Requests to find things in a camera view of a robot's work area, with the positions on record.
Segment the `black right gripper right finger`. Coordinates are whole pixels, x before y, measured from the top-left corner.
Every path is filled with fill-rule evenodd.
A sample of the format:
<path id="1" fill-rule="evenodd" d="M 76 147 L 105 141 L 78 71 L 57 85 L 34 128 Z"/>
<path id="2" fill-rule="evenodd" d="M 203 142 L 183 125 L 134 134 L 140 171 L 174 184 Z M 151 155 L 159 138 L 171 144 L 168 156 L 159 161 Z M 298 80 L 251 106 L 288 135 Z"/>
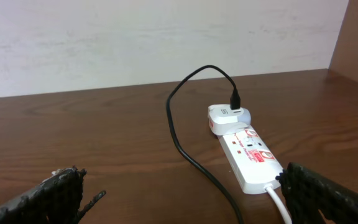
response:
<path id="1" fill-rule="evenodd" d="M 291 162 L 276 179 L 292 223 L 358 224 L 358 194 Z"/>

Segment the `white power strip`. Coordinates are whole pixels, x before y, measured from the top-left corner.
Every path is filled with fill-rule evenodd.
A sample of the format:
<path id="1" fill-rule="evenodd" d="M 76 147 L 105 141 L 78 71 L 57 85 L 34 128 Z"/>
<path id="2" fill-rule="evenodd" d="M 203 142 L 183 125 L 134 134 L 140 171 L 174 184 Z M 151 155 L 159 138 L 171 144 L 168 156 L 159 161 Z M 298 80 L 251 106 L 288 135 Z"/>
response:
<path id="1" fill-rule="evenodd" d="M 245 194 L 263 194 L 266 187 L 279 188 L 276 176 L 283 167 L 253 127 L 218 139 Z"/>

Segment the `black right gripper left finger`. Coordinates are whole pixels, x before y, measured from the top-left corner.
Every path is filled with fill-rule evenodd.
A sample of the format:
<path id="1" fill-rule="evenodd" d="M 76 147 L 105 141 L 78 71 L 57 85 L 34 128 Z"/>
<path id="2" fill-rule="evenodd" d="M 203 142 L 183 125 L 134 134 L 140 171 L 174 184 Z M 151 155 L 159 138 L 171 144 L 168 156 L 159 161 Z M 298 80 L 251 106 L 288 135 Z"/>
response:
<path id="1" fill-rule="evenodd" d="M 102 190 L 83 208 L 83 182 L 86 170 L 58 169 L 39 185 L 0 206 L 0 224 L 79 223 L 106 195 Z"/>

